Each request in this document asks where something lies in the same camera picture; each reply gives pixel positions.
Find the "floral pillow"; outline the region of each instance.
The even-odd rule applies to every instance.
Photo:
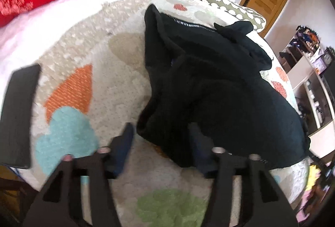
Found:
[[[230,0],[201,0],[215,8],[224,10],[240,21],[250,21],[256,32],[261,32],[266,26],[265,18],[253,9],[238,5]]]

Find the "screw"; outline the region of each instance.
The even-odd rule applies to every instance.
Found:
[[[111,149],[109,147],[98,148],[98,153],[100,153],[100,154],[108,153],[110,151],[111,151]]]
[[[261,157],[258,154],[250,154],[249,159],[253,161],[260,161]]]
[[[72,161],[72,159],[73,159],[72,154],[67,154],[63,157],[64,162],[70,162],[70,161]]]
[[[226,150],[224,148],[221,148],[221,147],[213,147],[212,151],[214,153],[225,153],[226,152]]]

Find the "clothing label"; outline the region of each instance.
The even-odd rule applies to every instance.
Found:
[[[173,18],[173,19],[174,19],[175,22],[177,22],[178,24],[181,24],[181,25],[185,25],[185,26],[189,26],[189,27],[199,27],[199,28],[203,28],[203,29],[206,29],[206,30],[215,32],[215,30],[210,29],[210,28],[205,27],[205,26],[202,26],[202,25],[196,25],[196,24],[192,24],[192,23],[187,23],[187,22],[178,20],[178,19],[176,19],[176,18]]]

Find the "black clothing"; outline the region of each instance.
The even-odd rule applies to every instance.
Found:
[[[145,13],[145,65],[152,95],[137,132],[179,166],[193,165],[188,124],[196,122],[229,153],[256,153],[267,169],[306,157],[309,141],[299,115],[259,72],[270,57],[246,34],[250,22],[216,29],[159,13]]]

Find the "bedspread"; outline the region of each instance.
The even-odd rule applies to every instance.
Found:
[[[119,0],[70,28],[37,62],[42,66],[33,105],[32,168],[21,175],[40,189],[60,158],[89,155],[119,135],[125,122],[136,123],[151,95],[144,66],[144,12],[150,3],[188,22],[213,27],[236,18],[191,0]],[[273,58],[261,72],[297,109],[292,87],[269,45],[256,32],[248,36]],[[194,168],[182,169],[138,135],[112,190],[123,226],[200,226],[212,180]],[[305,187],[303,160],[271,171],[289,202]],[[231,226],[237,224],[241,179],[234,178]],[[89,219],[88,185],[83,207]]]

